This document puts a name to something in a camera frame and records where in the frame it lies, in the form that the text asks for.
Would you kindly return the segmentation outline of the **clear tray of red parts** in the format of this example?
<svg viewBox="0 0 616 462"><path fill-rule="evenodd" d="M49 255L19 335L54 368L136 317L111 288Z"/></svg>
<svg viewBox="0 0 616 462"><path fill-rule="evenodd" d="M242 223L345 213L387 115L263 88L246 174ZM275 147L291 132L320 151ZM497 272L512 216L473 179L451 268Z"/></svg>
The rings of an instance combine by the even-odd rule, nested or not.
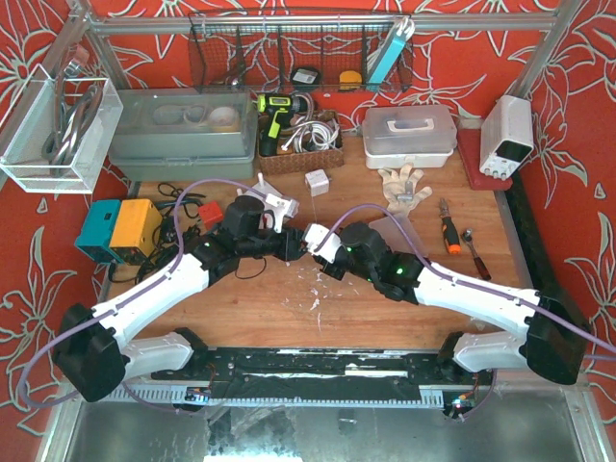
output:
<svg viewBox="0 0 616 462"><path fill-rule="evenodd" d="M417 250L423 255L423 257L427 257L428 251L408 216L396 214L395 219L403 228L409 239L413 242ZM369 227L380 234L392 251L416 254L414 248L406 241L406 239L402 236L402 233L398 230L390 218L384 217L374 220L369 223Z"/></svg>

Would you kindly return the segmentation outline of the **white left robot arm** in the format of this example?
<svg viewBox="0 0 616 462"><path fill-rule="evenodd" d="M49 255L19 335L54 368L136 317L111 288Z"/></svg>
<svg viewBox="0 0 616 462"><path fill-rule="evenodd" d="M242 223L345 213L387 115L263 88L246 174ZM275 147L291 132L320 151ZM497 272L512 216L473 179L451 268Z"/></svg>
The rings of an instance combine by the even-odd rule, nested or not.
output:
<svg viewBox="0 0 616 462"><path fill-rule="evenodd" d="M184 368L197 341L191 331L177 329L151 339L138 334L179 302L235 272L243 258L301 258L302 230L281 218L265 228L267 214L261 200L241 195L214 230L188 240L153 276L91 308L81 303L69 307L52 351L54 364L88 402L105 398L136 375Z"/></svg>

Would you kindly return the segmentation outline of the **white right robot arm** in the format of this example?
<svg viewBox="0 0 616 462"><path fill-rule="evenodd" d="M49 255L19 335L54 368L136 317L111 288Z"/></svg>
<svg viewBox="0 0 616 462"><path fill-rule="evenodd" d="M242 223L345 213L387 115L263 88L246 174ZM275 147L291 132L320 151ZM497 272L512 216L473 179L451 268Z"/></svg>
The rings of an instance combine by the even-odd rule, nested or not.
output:
<svg viewBox="0 0 616 462"><path fill-rule="evenodd" d="M576 383L589 326L560 289L517 289L456 273L393 251L363 222L340 234L313 223L303 240L336 279L350 272L393 301L446 308L495 326L487 334L448 335L442 352L463 370L530 369L557 384Z"/></svg>

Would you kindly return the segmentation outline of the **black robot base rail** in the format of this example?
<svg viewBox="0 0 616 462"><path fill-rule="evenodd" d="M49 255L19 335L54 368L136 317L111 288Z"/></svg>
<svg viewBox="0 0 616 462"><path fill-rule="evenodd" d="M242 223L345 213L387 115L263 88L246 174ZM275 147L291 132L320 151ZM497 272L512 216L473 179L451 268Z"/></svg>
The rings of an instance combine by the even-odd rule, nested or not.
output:
<svg viewBox="0 0 616 462"><path fill-rule="evenodd" d="M423 390L474 397L493 374L466 372L434 350L218 347L151 377L200 382L211 398L364 402L419 400Z"/></svg>

